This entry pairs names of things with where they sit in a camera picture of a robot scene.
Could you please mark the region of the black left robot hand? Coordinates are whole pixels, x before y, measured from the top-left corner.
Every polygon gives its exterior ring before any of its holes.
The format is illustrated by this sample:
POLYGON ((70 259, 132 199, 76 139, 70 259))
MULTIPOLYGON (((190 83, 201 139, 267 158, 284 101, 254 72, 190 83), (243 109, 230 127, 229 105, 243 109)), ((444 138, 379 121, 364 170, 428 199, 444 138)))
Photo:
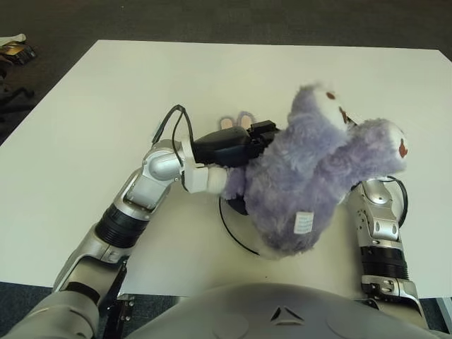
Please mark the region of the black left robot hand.
POLYGON ((264 152, 277 132, 275 123, 266 120, 252 124, 248 129, 233 126, 212 132, 192 143, 195 161, 227 170, 221 197, 241 215, 248 214, 244 201, 246 166, 264 152))

